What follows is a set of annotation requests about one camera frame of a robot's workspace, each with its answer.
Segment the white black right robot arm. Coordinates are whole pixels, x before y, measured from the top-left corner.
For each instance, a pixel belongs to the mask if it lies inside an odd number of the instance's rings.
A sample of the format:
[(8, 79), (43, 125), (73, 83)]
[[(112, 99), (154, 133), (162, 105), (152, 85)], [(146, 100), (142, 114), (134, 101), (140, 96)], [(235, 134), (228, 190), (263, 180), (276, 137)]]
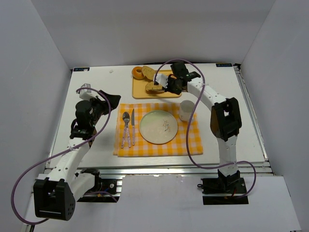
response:
[(172, 59), (171, 75), (158, 80), (158, 74), (154, 80), (159, 82), (166, 92), (179, 95), (188, 92), (197, 97), (196, 104), (202, 102), (211, 112), (210, 129), (217, 138), (219, 148), (218, 177), (223, 181), (235, 182), (240, 179), (240, 171), (237, 166), (236, 142), (239, 129), (242, 126), (239, 102), (236, 98), (227, 98), (209, 85), (201, 70), (189, 72), (184, 59)]

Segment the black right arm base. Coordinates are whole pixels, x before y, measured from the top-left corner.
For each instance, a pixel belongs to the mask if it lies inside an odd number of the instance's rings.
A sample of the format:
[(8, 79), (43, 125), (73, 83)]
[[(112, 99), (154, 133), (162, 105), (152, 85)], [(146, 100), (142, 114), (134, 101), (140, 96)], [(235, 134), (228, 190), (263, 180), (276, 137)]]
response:
[(219, 183), (218, 178), (203, 178), (197, 188), (202, 191), (204, 205), (242, 205), (249, 204), (247, 196), (240, 197), (247, 193), (245, 181), (241, 178), (227, 189)]

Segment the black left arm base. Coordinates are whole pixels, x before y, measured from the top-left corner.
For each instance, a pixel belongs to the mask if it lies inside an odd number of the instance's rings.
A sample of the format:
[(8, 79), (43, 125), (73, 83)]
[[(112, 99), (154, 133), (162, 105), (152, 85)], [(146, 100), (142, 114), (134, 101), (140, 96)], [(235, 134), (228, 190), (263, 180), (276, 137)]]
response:
[[(92, 174), (95, 177), (94, 186), (86, 193), (95, 191), (107, 192), (111, 194), (116, 200), (119, 199), (117, 194), (117, 179), (116, 178), (105, 178), (98, 169), (88, 168), (80, 171), (80, 174)], [(116, 201), (109, 194), (96, 193), (92, 195), (85, 195), (81, 197), (78, 202), (81, 203), (116, 203)]]

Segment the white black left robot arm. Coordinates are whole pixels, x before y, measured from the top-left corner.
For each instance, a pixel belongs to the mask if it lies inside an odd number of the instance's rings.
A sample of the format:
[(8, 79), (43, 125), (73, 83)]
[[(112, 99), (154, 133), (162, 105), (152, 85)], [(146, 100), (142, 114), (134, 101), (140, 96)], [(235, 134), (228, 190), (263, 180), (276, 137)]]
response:
[(76, 202), (89, 190), (99, 187), (99, 172), (77, 168), (90, 150), (96, 135), (96, 124), (102, 115), (117, 108), (121, 97), (100, 91), (105, 99), (91, 94), (90, 89), (79, 90), (81, 101), (75, 105), (75, 119), (71, 124), (68, 152), (61, 155), (54, 169), (45, 179), (33, 186), (35, 215), (39, 218), (70, 220)]

